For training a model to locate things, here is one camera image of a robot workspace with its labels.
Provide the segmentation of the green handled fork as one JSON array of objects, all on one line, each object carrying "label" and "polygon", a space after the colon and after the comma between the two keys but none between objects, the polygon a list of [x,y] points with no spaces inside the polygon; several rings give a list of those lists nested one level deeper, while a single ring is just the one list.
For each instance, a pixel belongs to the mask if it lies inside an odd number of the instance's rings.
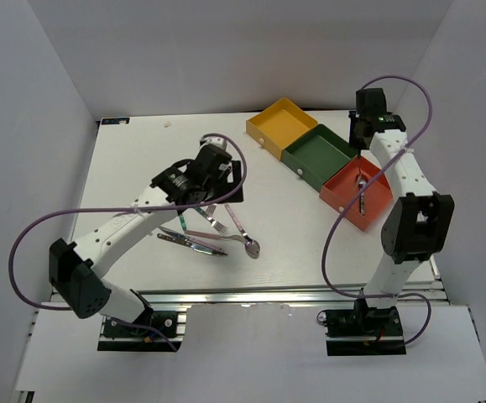
[{"label": "green handled fork", "polygon": [[206,219],[211,227],[220,234],[227,234],[228,228],[213,216],[216,210],[216,204],[207,206],[206,208],[195,207],[194,211],[197,212],[202,218]]}]

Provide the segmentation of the pink handled spoon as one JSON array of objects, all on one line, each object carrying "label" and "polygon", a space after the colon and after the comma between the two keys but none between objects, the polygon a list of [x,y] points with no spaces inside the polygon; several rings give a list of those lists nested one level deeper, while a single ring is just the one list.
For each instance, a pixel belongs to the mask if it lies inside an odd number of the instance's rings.
[{"label": "pink handled spoon", "polygon": [[244,229],[243,225],[241,224],[240,220],[238,219],[237,215],[235,214],[235,212],[233,211],[233,209],[229,204],[225,203],[224,208],[226,209],[227,214],[230,216],[236,228],[240,232],[241,236],[244,238],[245,250],[247,254],[252,259],[257,259],[261,251],[259,242],[248,235],[247,231]]}]

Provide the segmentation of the dark handled spoon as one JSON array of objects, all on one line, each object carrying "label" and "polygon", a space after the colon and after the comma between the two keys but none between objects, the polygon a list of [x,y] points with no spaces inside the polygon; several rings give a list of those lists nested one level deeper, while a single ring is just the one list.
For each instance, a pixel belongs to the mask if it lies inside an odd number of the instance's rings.
[{"label": "dark handled spoon", "polygon": [[368,179],[361,169],[358,169],[358,174],[356,177],[356,186],[358,191],[361,191],[368,183]]}]

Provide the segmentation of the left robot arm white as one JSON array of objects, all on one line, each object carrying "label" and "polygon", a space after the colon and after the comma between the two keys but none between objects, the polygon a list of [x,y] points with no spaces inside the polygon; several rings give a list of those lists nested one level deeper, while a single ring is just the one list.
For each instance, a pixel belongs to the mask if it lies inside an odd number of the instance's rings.
[{"label": "left robot arm white", "polygon": [[180,160],[159,173],[133,201],[92,232],[50,246],[49,278],[69,308],[85,319],[100,314],[123,323],[134,335],[147,332],[153,310],[133,290],[106,280],[107,272],[143,238],[188,208],[222,196],[239,199],[240,161],[219,136],[201,139],[193,160]]}]

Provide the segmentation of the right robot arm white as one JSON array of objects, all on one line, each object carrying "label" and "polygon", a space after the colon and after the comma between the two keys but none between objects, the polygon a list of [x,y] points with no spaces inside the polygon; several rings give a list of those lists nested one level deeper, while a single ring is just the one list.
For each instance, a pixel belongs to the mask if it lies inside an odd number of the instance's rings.
[{"label": "right robot arm white", "polygon": [[380,310],[395,306],[413,272],[443,249],[455,203],[423,174],[408,145],[406,126],[388,111],[383,89],[357,91],[349,117],[349,144],[377,159],[395,200],[381,228],[383,256],[361,291],[366,306],[353,313],[354,327],[370,335],[384,323]]}]

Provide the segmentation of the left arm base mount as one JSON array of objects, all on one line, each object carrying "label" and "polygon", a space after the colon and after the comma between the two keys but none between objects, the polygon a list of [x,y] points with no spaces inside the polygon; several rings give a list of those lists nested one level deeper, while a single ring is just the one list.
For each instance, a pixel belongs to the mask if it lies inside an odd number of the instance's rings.
[{"label": "left arm base mount", "polygon": [[154,309],[147,328],[129,327],[112,317],[102,322],[97,342],[99,352],[175,353],[179,350],[186,326],[182,308]]}]

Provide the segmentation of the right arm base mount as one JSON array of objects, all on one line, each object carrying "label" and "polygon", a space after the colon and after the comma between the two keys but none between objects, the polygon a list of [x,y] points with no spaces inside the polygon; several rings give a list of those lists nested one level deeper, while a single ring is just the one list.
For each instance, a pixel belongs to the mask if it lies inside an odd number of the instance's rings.
[{"label": "right arm base mount", "polygon": [[326,329],[329,357],[405,355],[400,315],[395,307],[370,309],[367,314],[352,309],[322,310],[316,321]]}]

